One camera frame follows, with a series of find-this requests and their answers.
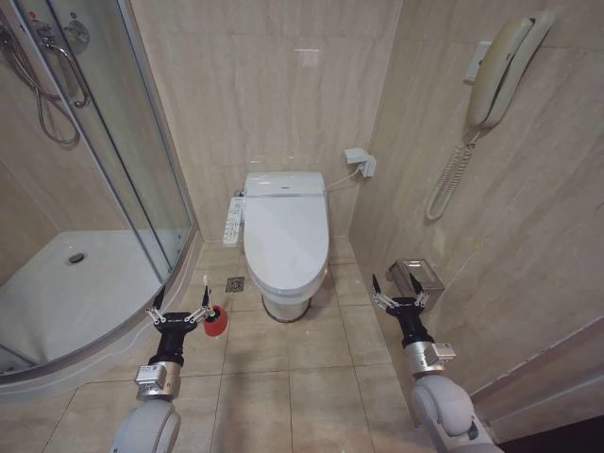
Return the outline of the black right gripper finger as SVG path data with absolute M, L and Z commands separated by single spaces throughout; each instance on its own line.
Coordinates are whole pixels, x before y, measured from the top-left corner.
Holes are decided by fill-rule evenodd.
M 372 274 L 372 300 L 382 310 L 389 310 L 394 307 L 392 298 L 381 291 L 375 274 Z
M 411 286 L 416 294 L 414 305 L 419 307 L 420 309 L 424 309 L 428 302 L 428 292 L 426 292 L 420 283 L 420 281 L 413 275 L 413 273 L 409 274 Z

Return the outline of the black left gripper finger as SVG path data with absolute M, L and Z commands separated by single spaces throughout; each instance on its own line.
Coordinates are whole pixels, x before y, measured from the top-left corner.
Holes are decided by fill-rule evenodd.
M 165 321 L 160 309 L 165 295 L 165 286 L 162 286 L 158 293 L 154 296 L 153 302 L 149 308 L 145 310 L 146 315 L 151 319 L 154 326 L 157 326 Z
M 204 293 L 199 307 L 187 315 L 184 320 L 186 323 L 196 324 L 199 320 L 205 320 L 210 316 L 210 287 L 208 284 L 204 287 Z

